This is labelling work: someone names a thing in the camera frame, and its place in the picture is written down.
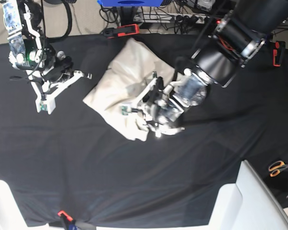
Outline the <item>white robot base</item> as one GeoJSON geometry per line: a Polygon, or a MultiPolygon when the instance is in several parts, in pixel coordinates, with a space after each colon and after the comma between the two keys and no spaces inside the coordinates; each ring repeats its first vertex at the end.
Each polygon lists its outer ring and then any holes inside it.
{"type": "Polygon", "coordinates": [[[28,227],[8,184],[0,180],[0,230],[48,230],[49,225],[28,227]]]}
{"type": "Polygon", "coordinates": [[[218,192],[210,230],[288,230],[288,215],[247,160],[218,192]]]}

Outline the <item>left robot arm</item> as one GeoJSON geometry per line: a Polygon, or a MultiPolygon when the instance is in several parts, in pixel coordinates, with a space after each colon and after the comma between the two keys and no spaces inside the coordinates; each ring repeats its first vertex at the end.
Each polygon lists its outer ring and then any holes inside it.
{"type": "Polygon", "coordinates": [[[153,75],[148,99],[141,105],[151,131],[157,137],[183,130],[182,115],[200,105],[212,84],[227,87],[237,71],[257,54],[269,33],[288,18],[288,0],[239,0],[215,27],[207,44],[195,43],[197,51],[179,58],[183,76],[174,72],[171,81],[153,75]]]}

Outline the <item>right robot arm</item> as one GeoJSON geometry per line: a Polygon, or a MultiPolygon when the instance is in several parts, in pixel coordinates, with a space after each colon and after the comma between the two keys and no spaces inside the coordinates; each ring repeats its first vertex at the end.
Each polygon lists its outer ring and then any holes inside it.
{"type": "Polygon", "coordinates": [[[67,13],[68,25],[64,35],[49,38],[43,3],[33,0],[1,0],[3,22],[8,32],[9,61],[14,69],[25,71],[25,80],[37,87],[42,95],[73,77],[73,62],[63,52],[57,52],[52,44],[63,41],[72,30],[72,13],[69,2],[62,1],[67,13]]]}

